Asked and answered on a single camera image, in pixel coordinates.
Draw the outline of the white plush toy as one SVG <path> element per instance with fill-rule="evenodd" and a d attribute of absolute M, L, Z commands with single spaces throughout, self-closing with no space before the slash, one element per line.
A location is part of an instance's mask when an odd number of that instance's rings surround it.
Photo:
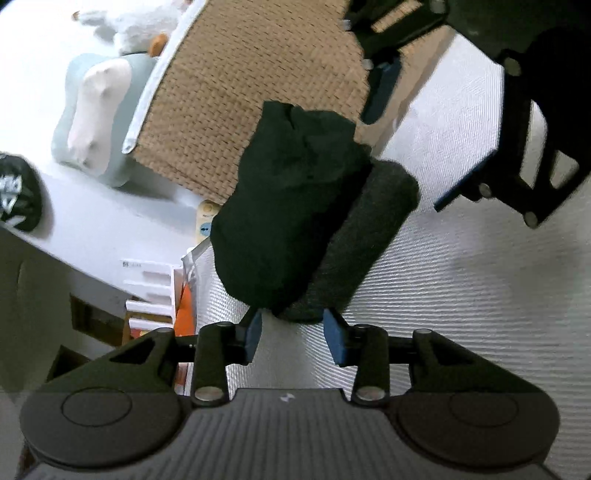
<path fill-rule="evenodd" d="M 72 19 L 111 44 L 118 55 L 147 53 L 164 45 L 192 1 L 95 1 Z"/>

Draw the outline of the white woven bed cover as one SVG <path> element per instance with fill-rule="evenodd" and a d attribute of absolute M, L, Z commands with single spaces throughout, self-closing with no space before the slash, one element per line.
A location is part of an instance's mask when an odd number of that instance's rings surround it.
<path fill-rule="evenodd" d="M 456 36 L 383 156 L 421 200 L 345 311 L 400 337 L 432 329 L 547 392 L 561 417 L 547 457 L 590 474 L 590 187 L 537 229 L 496 200 L 434 203 L 496 145 L 503 72 Z"/>

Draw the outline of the woven rattan headboard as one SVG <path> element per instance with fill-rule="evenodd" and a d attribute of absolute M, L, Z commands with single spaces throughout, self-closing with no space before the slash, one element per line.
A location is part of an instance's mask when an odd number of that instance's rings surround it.
<path fill-rule="evenodd" d="M 359 118 L 369 88 L 342 1 L 209 1 L 169 39 L 124 142 L 207 200 L 235 190 L 263 102 Z"/>

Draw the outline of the black cap with white print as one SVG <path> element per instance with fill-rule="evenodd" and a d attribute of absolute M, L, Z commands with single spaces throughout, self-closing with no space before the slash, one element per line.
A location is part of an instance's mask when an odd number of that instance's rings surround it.
<path fill-rule="evenodd" d="M 43 213 L 41 186 L 36 171 L 22 157 L 1 154 L 1 222 L 31 232 Z"/>

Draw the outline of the dark grey folded garment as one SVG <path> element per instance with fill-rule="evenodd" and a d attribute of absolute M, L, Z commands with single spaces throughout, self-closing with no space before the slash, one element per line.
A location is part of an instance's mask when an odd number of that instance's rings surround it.
<path fill-rule="evenodd" d="M 344 311 L 373 265 L 417 209 L 420 198 L 418 181 L 401 164 L 374 160 L 359 201 L 332 237 L 304 297 L 273 315 L 288 322 L 315 324 L 322 321 L 322 312 L 327 308 Z"/>

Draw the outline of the black shirt with white print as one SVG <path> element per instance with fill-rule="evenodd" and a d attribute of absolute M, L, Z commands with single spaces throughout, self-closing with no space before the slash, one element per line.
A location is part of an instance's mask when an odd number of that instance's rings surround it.
<path fill-rule="evenodd" d="M 304 297 L 373 164 L 356 125 L 334 111 L 266 101 L 212 222 L 215 270 L 228 295 L 281 310 Z"/>

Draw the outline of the white orange box stack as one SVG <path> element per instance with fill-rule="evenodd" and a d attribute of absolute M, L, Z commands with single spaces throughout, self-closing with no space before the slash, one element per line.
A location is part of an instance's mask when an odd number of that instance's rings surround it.
<path fill-rule="evenodd" d="M 122 262 L 123 284 L 131 292 L 125 301 L 124 340 L 171 328 L 177 336 L 197 333 L 219 290 L 211 247 L 212 220 L 221 206 L 205 200 L 197 207 L 197 245 L 178 265 L 145 260 Z"/>

